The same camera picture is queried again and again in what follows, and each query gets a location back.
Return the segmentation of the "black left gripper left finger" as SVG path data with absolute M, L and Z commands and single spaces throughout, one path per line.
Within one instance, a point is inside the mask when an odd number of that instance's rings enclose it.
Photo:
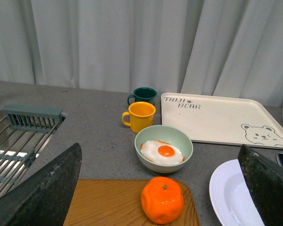
M 0 226 L 61 226 L 66 219 L 82 163 L 73 144 L 12 191 L 0 197 Z

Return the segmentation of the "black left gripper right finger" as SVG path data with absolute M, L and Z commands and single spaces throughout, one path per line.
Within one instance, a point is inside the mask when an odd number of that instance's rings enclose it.
M 283 226 L 283 168 L 247 145 L 238 161 L 264 225 Z

